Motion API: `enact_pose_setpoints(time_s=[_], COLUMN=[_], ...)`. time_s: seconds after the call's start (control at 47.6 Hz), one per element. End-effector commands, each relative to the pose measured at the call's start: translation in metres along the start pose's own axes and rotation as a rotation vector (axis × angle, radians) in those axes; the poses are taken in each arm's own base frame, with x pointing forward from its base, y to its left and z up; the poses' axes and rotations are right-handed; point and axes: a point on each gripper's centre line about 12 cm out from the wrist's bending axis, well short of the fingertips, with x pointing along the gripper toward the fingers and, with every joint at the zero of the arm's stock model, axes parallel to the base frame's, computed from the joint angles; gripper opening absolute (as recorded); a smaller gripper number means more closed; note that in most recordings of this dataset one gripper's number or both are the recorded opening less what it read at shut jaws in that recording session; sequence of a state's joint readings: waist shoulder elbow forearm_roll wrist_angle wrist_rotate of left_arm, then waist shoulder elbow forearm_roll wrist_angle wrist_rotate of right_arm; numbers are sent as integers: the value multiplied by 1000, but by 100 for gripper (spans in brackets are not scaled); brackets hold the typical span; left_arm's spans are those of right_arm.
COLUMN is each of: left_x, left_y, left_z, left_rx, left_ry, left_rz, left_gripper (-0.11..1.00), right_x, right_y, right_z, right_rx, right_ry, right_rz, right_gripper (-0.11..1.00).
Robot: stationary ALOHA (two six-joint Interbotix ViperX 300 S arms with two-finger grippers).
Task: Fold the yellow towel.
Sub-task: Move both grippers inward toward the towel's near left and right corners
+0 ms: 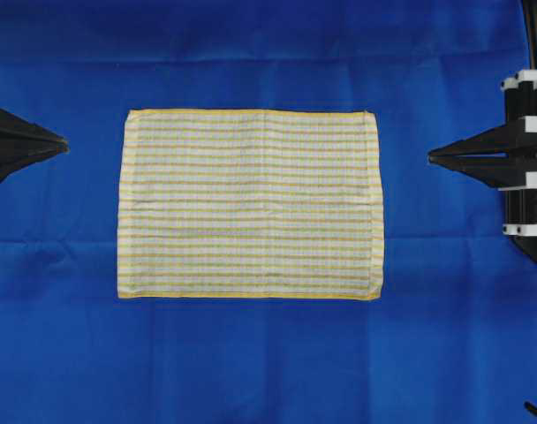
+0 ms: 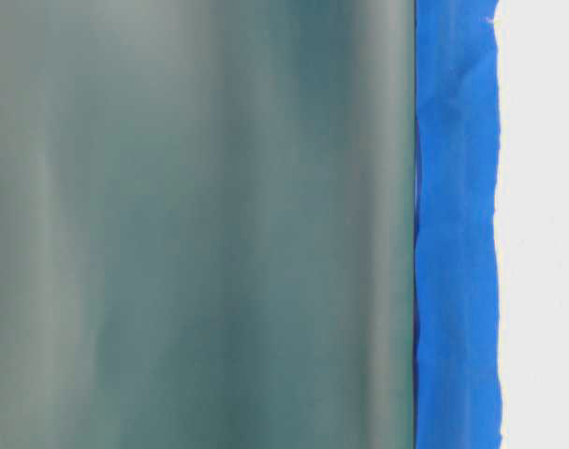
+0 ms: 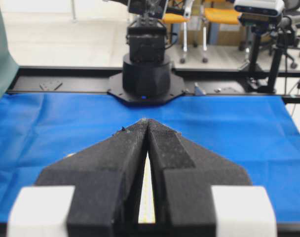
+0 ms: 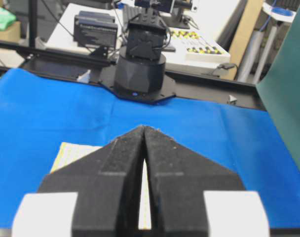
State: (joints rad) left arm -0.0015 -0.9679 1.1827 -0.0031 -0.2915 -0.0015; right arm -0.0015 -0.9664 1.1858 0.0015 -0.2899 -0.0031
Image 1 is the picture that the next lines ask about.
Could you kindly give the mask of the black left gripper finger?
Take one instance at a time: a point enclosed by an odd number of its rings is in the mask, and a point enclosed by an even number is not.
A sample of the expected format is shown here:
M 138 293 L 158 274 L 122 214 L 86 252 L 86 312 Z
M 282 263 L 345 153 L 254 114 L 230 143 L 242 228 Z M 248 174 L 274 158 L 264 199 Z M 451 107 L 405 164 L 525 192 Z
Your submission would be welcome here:
M 7 110 L 0 108 L 0 140 L 24 141 L 27 145 L 40 143 L 42 146 L 52 146 L 59 150 L 68 150 L 67 140 L 44 127 L 29 123 Z
M 13 172 L 26 168 L 34 163 L 43 162 L 56 155 L 68 152 L 68 147 L 60 147 L 44 152 L 33 152 L 31 155 L 20 156 L 12 159 L 2 159 L 0 160 L 0 184 Z

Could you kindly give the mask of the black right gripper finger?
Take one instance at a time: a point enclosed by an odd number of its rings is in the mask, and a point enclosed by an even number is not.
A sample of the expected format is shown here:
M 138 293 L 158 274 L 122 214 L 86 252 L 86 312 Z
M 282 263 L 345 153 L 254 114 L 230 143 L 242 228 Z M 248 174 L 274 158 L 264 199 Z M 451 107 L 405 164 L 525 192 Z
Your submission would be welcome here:
M 510 153 L 537 147 L 537 116 L 524 116 L 470 138 L 431 150 L 429 158 Z
M 432 164 L 462 173 L 501 191 L 537 189 L 537 160 L 503 156 L 428 158 Z

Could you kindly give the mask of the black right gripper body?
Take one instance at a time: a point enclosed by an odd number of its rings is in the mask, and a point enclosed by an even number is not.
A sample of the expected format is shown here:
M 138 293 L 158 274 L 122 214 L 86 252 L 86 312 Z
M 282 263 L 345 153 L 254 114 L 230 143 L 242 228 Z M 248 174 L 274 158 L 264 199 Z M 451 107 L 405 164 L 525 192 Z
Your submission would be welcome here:
M 500 191 L 505 199 L 503 233 L 537 238 L 537 71 L 522 70 L 502 83 L 506 129 L 505 156 L 512 180 Z

